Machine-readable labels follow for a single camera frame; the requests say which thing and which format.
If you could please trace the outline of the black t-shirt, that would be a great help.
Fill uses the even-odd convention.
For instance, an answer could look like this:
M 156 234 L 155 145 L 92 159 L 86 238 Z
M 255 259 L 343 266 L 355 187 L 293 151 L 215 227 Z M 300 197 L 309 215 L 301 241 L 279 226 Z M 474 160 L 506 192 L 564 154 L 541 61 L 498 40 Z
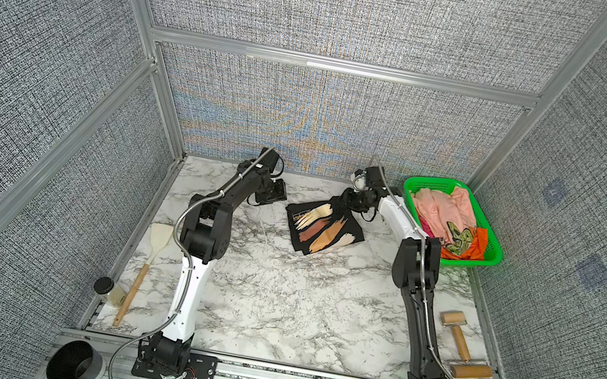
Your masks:
M 341 197 L 286 207 L 290 241 L 304 256 L 365 242 L 361 226 Z

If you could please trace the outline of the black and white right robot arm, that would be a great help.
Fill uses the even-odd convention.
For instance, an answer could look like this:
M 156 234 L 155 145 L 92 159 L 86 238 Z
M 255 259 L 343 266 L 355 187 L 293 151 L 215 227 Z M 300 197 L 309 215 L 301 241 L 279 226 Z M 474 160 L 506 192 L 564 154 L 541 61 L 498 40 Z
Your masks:
M 391 279 L 402 295 L 407 313 L 411 348 L 407 379 L 448 379 L 437 349 L 432 313 L 440 270 L 440 241 L 422 230 L 403 198 L 387 185 L 380 166 L 356 170 L 351 180 L 351 186 L 340 198 L 345 207 L 358 213 L 375 210 L 399 243 Z

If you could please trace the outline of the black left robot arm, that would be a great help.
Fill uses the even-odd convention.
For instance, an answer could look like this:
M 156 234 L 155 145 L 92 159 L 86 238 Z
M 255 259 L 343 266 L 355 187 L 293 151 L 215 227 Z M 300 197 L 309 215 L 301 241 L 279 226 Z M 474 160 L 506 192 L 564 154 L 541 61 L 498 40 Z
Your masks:
M 206 195 L 195 195 L 175 223 L 174 241 L 183 253 L 174 300 L 161 324 L 144 333 L 139 360 L 166 378 L 186 374 L 195 336 L 195 319 L 206 279 L 224 257 L 232 237 L 234 212 L 254 195 L 271 195 L 282 184 L 276 168 L 282 161 L 272 147 L 238 165 L 235 175 Z

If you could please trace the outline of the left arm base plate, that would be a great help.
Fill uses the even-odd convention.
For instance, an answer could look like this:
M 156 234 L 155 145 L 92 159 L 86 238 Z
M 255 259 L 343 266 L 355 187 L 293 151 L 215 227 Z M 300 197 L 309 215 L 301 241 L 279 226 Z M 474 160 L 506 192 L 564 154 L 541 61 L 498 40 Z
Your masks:
M 219 359 L 214 356 L 191 353 L 185 365 L 167 367 L 153 350 L 144 342 L 139 344 L 137 359 L 130 371 L 132 376 L 148 379 L 215 379 Z

